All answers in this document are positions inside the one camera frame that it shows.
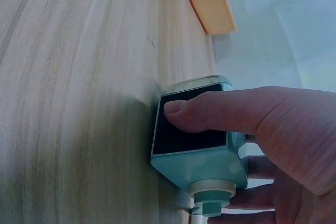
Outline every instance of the white ring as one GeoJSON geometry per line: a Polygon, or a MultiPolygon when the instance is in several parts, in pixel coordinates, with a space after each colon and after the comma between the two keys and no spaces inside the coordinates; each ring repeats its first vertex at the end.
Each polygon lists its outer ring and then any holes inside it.
{"type": "Polygon", "coordinates": [[[203,179],[191,183],[189,191],[192,198],[203,191],[226,191],[232,198],[236,195],[236,184],[225,179],[203,179]]]}

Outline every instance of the teal handheld device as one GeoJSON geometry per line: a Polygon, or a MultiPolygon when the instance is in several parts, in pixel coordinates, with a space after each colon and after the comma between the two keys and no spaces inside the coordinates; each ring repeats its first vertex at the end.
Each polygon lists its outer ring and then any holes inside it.
{"type": "Polygon", "coordinates": [[[245,134],[208,130],[186,133],[164,116],[164,105],[190,100],[204,92],[233,90],[223,76],[207,76],[180,82],[161,95],[156,114],[151,165],[194,198],[192,215],[215,217],[230,204],[236,189],[247,187],[245,134]]]}

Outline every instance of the orange block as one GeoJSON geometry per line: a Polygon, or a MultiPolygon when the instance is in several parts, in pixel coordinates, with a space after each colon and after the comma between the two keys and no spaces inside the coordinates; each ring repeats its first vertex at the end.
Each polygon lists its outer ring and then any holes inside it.
{"type": "Polygon", "coordinates": [[[190,2],[207,34],[225,34],[237,30],[228,0],[190,2]]]}

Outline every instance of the light blue background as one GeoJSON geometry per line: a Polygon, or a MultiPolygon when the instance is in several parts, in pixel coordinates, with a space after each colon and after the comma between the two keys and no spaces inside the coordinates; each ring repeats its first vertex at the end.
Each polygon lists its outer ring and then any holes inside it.
{"type": "Polygon", "coordinates": [[[213,38],[236,88],[336,91],[336,0],[229,0],[238,33],[213,38]]]}

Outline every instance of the wooden board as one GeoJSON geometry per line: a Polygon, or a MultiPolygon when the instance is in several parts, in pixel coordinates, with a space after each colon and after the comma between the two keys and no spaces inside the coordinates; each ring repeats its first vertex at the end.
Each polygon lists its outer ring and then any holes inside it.
{"type": "Polygon", "coordinates": [[[188,0],[0,0],[0,223],[182,223],[162,89],[215,71],[188,0]]]}

